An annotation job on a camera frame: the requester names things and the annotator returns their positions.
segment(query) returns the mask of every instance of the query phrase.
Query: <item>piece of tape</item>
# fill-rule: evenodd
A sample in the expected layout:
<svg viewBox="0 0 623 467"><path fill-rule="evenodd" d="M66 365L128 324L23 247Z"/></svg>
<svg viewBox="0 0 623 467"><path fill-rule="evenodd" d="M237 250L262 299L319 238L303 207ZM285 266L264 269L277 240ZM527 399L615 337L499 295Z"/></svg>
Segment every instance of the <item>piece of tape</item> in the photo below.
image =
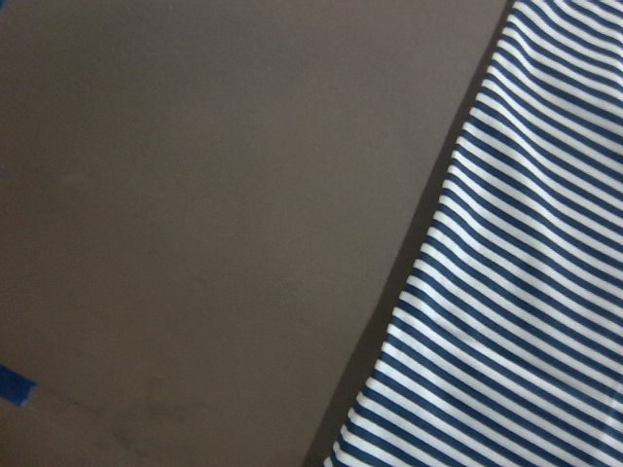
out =
<svg viewBox="0 0 623 467"><path fill-rule="evenodd" d="M22 407L28 402L30 392L37 383L0 365L0 397L14 406Z"/></svg>

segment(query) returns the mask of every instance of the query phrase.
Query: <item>blue and white striped cloth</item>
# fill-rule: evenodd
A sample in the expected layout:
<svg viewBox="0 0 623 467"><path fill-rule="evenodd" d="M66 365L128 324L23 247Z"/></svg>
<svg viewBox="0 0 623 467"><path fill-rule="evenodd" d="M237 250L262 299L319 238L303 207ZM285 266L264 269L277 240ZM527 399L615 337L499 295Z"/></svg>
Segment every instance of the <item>blue and white striped cloth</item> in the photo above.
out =
<svg viewBox="0 0 623 467"><path fill-rule="evenodd" d="M623 466L623 2L517 0L329 466Z"/></svg>

